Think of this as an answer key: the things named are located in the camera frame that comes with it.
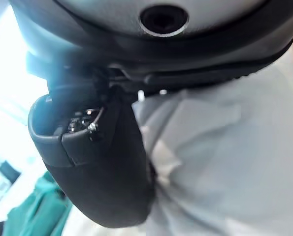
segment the circular opening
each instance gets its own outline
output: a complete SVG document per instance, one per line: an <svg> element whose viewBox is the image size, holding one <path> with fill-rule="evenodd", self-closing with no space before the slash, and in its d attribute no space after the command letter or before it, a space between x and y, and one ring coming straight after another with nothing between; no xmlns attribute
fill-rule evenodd
<svg viewBox="0 0 293 236"><path fill-rule="evenodd" d="M181 33L189 16L184 9L171 5L157 5L145 9L140 15L144 31L158 37L170 37Z"/></svg>

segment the green garment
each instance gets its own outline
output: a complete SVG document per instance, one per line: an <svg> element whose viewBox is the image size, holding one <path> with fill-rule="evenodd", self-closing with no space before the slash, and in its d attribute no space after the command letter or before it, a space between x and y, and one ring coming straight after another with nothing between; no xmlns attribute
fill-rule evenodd
<svg viewBox="0 0 293 236"><path fill-rule="evenodd" d="M3 236L60 236L71 206L47 172L37 181L33 193L10 211Z"/></svg>

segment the white shirt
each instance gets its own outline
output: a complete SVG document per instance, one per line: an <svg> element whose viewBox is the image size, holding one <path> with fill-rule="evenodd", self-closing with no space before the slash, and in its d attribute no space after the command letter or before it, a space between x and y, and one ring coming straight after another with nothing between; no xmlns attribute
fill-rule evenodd
<svg viewBox="0 0 293 236"><path fill-rule="evenodd" d="M291 52L240 80L133 108L159 175L152 212L105 234L82 221L100 228L90 235L293 236Z"/></svg>

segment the green fabric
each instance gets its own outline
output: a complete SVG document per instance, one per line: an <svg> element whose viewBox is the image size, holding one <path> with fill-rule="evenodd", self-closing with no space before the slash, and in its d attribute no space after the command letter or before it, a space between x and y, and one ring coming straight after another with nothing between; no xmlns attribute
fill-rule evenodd
<svg viewBox="0 0 293 236"><path fill-rule="evenodd" d="M8 214L3 236L60 236L71 207L70 200L46 172L33 193Z"/></svg>

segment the black plastic housing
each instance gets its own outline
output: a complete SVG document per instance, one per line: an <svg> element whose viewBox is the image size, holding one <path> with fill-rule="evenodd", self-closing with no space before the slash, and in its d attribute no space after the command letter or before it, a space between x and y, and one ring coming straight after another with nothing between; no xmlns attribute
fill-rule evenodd
<svg viewBox="0 0 293 236"><path fill-rule="evenodd" d="M143 223L155 195L154 173L130 103L113 96L99 120L101 138L95 140L88 129L67 133L69 111L48 95L30 111L29 132L47 169L96 223L108 228Z"/></svg>

